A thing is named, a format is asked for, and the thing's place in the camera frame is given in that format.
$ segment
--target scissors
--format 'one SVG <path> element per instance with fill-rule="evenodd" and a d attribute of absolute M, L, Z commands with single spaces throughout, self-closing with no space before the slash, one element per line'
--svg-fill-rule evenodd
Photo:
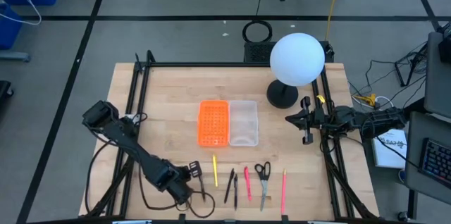
<path fill-rule="evenodd" d="M 263 206 L 266 200 L 266 194 L 268 193 L 268 179 L 271 174 L 271 163 L 265 162 L 264 165 L 256 164 L 255 171 L 259 174 L 261 186 L 263 187 L 263 193 L 261 196 L 260 211 L 263 211 Z"/>

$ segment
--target pen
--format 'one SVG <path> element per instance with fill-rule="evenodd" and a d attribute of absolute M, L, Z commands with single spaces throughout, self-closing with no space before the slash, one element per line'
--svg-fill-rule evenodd
<path fill-rule="evenodd" d="M 214 185 L 218 186 L 218 167 L 216 164 L 216 155 L 213 154 L 213 170 L 214 170 Z"/>
<path fill-rule="evenodd" d="M 235 174 L 235 178 L 233 178 L 233 187 L 235 188 L 235 201 L 234 201 L 234 207 L 235 207 L 235 211 L 237 210 L 238 207 L 238 175 Z"/>
<path fill-rule="evenodd" d="M 249 169 L 247 167 L 245 167 L 245 179 L 246 179 L 246 188 L 247 188 L 247 198 L 249 199 L 249 201 L 251 201 L 252 200 L 251 181 L 249 178 Z"/>
<path fill-rule="evenodd" d="M 287 170 L 283 169 L 283 181 L 282 181 L 282 205 L 280 206 L 280 212 L 285 213 L 285 187 L 287 184 Z"/>
<path fill-rule="evenodd" d="M 227 203 L 228 191 L 230 190 L 230 184 L 232 183 L 234 175 L 235 175 L 235 169 L 232 168 L 232 172 L 230 172 L 230 178 L 228 179 L 227 190 L 225 191 L 224 204 Z"/>

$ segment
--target yellow pencil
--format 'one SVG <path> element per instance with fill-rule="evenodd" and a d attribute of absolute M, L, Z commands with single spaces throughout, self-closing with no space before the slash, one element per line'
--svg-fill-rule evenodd
<path fill-rule="evenodd" d="M 218 186 L 218 167 L 216 165 L 216 155 L 213 154 L 214 184 Z"/>

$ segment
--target orange basket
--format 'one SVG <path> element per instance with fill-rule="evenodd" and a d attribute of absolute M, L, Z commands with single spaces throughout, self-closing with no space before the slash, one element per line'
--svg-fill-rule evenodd
<path fill-rule="evenodd" d="M 201 101 L 197 121 L 197 143 L 203 147 L 226 147 L 229 134 L 227 101 Z"/>

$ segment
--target yellow cable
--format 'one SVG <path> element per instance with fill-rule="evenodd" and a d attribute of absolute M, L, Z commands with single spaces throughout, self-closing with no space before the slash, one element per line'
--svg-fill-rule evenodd
<path fill-rule="evenodd" d="M 327 31 L 325 41 L 329 38 L 329 30 L 330 30 L 330 19 L 332 18 L 333 6 L 335 5 L 335 0 L 332 0 L 332 5 L 330 5 L 329 17 L 327 17 Z"/>

